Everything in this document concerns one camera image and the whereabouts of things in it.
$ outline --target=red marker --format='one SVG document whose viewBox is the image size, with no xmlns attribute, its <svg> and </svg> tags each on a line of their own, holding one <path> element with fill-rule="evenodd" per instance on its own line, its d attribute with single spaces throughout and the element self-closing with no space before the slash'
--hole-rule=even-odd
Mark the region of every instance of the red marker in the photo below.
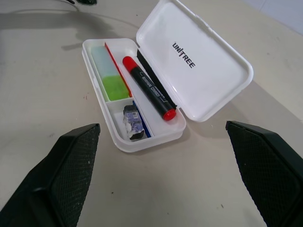
<svg viewBox="0 0 303 227">
<path fill-rule="evenodd" d="M 123 58 L 123 64 L 162 118 L 166 121 L 173 119 L 176 116 L 175 109 L 137 63 L 131 57 L 126 56 Z"/>
</svg>

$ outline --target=table surface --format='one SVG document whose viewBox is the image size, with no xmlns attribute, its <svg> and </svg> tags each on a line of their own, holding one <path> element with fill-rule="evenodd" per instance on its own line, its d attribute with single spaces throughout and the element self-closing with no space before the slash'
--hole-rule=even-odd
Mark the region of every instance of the table surface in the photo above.
<svg viewBox="0 0 303 227">
<path fill-rule="evenodd" d="M 126 154 L 113 144 L 82 55 L 86 39 L 135 39 L 156 0 L 0 2 L 0 208 L 66 132 L 100 123 L 79 227 L 266 226 L 238 171 L 227 120 L 279 133 L 303 156 L 303 37 L 241 0 L 183 0 L 254 67 L 254 81 L 183 136 Z"/>
</svg>

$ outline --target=unitree logo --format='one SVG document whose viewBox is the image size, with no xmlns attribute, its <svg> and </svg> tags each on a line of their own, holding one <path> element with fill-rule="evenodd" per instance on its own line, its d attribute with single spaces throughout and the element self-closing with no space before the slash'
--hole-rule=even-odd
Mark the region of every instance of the unitree logo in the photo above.
<svg viewBox="0 0 303 227">
<path fill-rule="evenodd" d="M 180 58 L 182 58 L 192 69 L 196 66 L 196 64 L 193 63 L 193 61 L 189 58 L 189 56 L 185 53 L 183 48 L 181 48 L 177 43 L 174 43 L 172 47 L 177 51 Z"/>
</svg>

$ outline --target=white wall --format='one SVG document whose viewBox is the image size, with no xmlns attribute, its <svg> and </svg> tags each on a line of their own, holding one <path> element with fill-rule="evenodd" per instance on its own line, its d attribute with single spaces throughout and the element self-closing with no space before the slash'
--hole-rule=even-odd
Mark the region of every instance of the white wall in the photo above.
<svg viewBox="0 0 303 227">
<path fill-rule="evenodd" d="M 303 34 L 303 0 L 244 0 L 259 11 Z"/>
</svg>

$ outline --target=white table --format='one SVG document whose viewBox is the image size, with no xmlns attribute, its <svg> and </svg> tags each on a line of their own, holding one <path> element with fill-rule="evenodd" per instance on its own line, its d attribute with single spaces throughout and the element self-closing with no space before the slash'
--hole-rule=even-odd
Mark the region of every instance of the white table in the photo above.
<svg viewBox="0 0 303 227">
<path fill-rule="evenodd" d="M 225 122 L 275 131 L 303 156 L 303 38 L 240 0 L 184 0 L 252 63 L 254 81 L 210 120 L 187 119 L 179 140 L 126 154 L 111 140 L 81 43 L 135 39 L 156 3 L 100 0 L 77 12 L 60 0 L 0 2 L 0 208 L 62 134 L 100 123 L 79 227 L 266 226 Z"/>
</svg>

